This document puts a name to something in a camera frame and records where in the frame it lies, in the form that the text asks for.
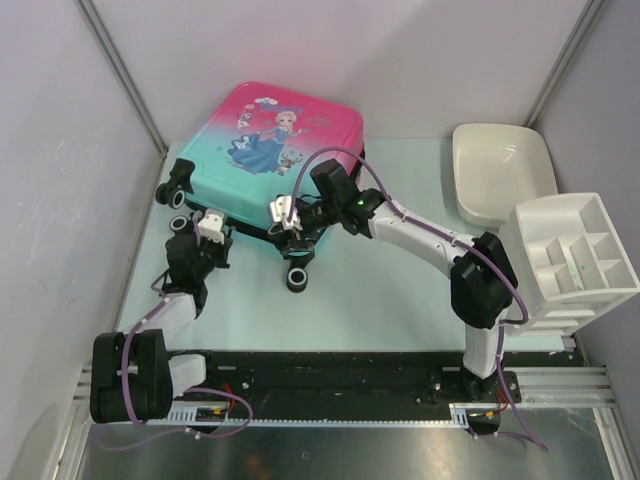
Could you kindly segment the pink and teal children's suitcase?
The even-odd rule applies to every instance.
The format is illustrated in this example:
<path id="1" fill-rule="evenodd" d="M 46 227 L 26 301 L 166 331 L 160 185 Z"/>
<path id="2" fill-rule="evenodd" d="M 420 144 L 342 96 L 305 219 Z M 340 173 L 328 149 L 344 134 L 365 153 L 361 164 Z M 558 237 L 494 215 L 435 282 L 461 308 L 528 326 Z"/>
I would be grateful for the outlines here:
<path id="1" fill-rule="evenodd" d="M 292 191 L 307 199 L 316 196 L 312 180 L 300 170 L 322 148 L 358 177 L 360 166 L 347 153 L 364 152 L 362 115 L 282 87 L 242 83 L 178 153 L 155 200 L 174 210 L 218 210 L 240 232 L 274 245 L 289 264 L 287 288 L 301 292 L 323 232 L 316 229 L 301 239 L 280 234 L 268 205 Z"/>

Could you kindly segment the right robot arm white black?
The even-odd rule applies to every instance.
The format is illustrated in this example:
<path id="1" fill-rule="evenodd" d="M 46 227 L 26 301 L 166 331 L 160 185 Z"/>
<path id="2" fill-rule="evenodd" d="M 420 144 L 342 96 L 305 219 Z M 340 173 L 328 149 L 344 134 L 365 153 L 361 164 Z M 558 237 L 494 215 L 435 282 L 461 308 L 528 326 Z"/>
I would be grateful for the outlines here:
<path id="1" fill-rule="evenodd" d="M 465 325 L 461 376 L 463 393 L 484 401 L 497 389 L 494 372 L 502 357 L 500 323 L 517 293 L 517 278 L 500 239 L 470 236 L 414 216 L 382 187 L 362 190 L 334 159 L 311 171 L 319 196 L 307 203 L 280 195 L 269 205 L 277 232 L 288 234 L 291 250 L 310 253 L 312 234 L 333 225 L 348 233 L 394 245 L 441 272 L 450 282 L 451 308 Z"/>

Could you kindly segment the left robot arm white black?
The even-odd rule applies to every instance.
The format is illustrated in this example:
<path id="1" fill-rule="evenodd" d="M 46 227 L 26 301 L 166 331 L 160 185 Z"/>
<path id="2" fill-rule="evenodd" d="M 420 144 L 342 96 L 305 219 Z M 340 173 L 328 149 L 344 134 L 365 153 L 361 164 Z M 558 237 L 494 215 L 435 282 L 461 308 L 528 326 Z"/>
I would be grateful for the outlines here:
<path id="1" fill-rule="evenodd" d="M 168 341 L 194 322 L 207 301 L 206 279 L 229 267 L 233 239 L 226 228 L 206 233 L 182 231 L 165 243 L 167 268 L 152 283 L 159 303 L 128 331 L 98 335 L 93 343 L 90 414 L 98 424 L 129 421 L 140 425 L 165 417 L 173 399 L 188 389 L 197 398 L 214 397 L 221 376 L 206 365 L 192 368 L 186 383 Z"/>

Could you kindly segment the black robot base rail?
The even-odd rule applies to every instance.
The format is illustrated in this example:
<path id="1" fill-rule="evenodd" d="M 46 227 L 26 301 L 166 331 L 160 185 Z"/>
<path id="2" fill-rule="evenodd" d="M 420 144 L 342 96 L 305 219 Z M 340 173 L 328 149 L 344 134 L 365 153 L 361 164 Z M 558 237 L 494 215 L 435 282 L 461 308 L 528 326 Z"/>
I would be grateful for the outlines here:
<path id="1" fill-rule="evenodd" d="M 383 423 L 444 420 L 449 404 L 495 405 L 498 378 L 474 380 L 459 352 L 203 353 L 206 378 L 184 401 L 238 399 L 230 418 L 253 421 Z"/>

